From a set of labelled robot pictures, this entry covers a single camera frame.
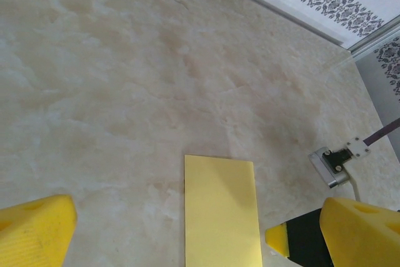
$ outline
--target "yellow plastic part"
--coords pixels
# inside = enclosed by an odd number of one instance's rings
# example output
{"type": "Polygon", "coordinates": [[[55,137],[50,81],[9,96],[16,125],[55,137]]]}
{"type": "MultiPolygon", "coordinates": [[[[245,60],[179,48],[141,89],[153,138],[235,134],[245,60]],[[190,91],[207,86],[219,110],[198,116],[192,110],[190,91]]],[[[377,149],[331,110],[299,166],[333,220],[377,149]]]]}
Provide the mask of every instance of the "yellow plastic part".
{"type": "Polygon", "coordinates": [[[262,267],[253,163],[185,156],[186,267],[262,267]]]}
{"type": "Polygon", "coordinates": [[[60,267],[77,215],[68,195],[0,210],[1,267],[60,267]]]}
{"type": "Polygon", "coordinates": [[[265,242],[274,251],[279,253],[285,258],[289,257],[289,243],[288,243],[288,231],[286,229],[286,223],[282,223],[273,228],[269,228],[265,232],[265,242]]]}
{"type": "Polygon", "coordinates": [[[400,266],[400,213],[328,198],[319,224],[335,267],[400,266]]]}

